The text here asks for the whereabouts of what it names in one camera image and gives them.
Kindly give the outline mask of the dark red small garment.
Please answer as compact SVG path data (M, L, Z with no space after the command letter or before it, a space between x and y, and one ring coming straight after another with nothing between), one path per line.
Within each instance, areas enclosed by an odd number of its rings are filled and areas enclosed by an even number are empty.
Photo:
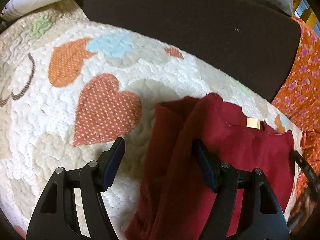
M242 109L214 93L159 103L146 155L137 212L127 239L198 239L215 194L206 187L191 143L200 139L211 156L233 167L263 170L277 200L285 208L295 166L291 132L260 131L246 125Z

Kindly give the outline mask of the orange floral fabric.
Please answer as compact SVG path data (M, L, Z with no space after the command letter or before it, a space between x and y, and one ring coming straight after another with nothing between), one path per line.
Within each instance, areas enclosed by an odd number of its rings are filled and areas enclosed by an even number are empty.
M304 159L319 174L319 36L303 20L297 54L285 83L272 104L302 132Z

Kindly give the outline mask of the white quilt with hearts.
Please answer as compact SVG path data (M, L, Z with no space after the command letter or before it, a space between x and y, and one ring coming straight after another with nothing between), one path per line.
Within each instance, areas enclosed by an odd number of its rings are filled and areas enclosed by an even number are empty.
M219 95L246 125L301 131L276 107L225 72L180 48L91 22L73 0L23 17L1 34L1 214L27 231L53 173L82 168L125 140L111 187L102 193L120 239L139 204L159 103Z

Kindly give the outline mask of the dark brown cushion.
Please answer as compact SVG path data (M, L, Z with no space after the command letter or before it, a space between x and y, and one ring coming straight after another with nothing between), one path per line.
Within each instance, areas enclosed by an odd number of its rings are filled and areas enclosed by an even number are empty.
M287 79L299 24L253 0L75 0L89 20L176 46L267 101Z

